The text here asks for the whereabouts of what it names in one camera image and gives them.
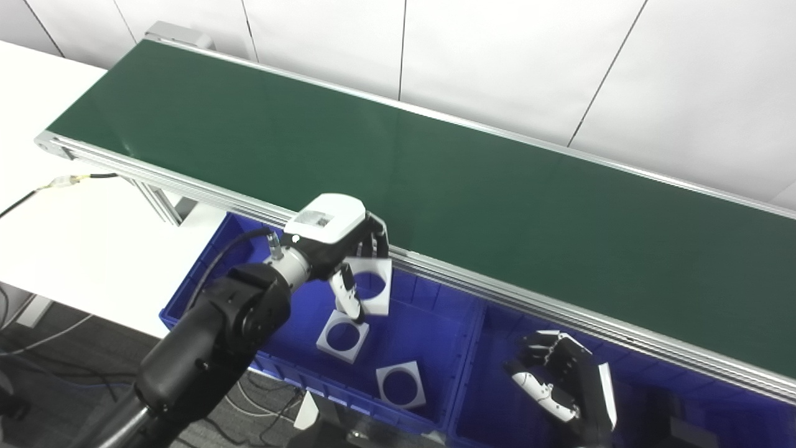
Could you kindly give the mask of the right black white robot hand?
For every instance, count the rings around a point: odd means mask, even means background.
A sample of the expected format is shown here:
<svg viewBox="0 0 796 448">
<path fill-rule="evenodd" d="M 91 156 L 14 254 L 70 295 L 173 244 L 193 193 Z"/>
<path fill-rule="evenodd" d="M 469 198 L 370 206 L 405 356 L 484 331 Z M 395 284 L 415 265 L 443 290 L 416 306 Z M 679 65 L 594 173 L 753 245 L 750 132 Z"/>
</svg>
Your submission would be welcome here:
<svg viewBox="0 0 796 448">
<path fill-rule="evenodd" d="M 518 340 L 503 370 L 559 423 L 571 447 L 611 447 L 618 422 L 609 364 L 570 334 L 537 330 Z"/>
</svg>

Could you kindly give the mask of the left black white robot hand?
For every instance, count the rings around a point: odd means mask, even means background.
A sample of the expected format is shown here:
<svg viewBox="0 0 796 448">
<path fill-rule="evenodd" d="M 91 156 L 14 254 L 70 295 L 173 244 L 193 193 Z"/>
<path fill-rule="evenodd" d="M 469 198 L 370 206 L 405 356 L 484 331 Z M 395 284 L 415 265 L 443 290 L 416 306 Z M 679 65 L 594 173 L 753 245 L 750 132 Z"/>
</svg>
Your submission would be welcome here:
<svg viewBox="0 0 796 448">
<path fill-rule="evenodd" d="M 335 306 L 356 324 L 366 312 L 356 292 L 350 258 L 389 259 L 389 233 L 359 199 L 336 193 L 317 196 L 296 213 L 280 238 L 282 258 L 273 266 L 295 291 L 307 282 L 326 281 Z"/>
</svg>

